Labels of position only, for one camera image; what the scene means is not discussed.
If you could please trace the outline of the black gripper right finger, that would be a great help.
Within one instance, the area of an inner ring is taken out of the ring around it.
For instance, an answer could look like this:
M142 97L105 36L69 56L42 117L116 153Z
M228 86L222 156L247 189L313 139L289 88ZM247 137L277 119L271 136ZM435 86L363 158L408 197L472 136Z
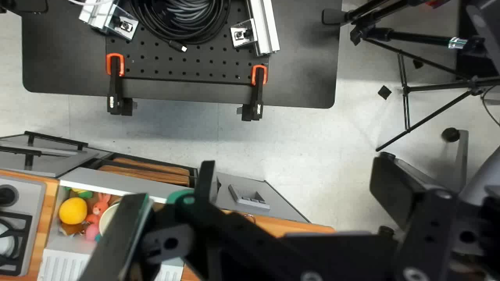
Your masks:
M371 192L403 231L396 255L403 281L444 281L449 270L455 195L391 153L374 159Z

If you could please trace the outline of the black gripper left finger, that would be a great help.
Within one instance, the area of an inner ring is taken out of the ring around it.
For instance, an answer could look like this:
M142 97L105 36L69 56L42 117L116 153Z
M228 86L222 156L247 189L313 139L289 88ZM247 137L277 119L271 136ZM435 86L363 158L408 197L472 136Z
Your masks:
M152 205L147 194L130 194L121 200L78 281L128 281Z

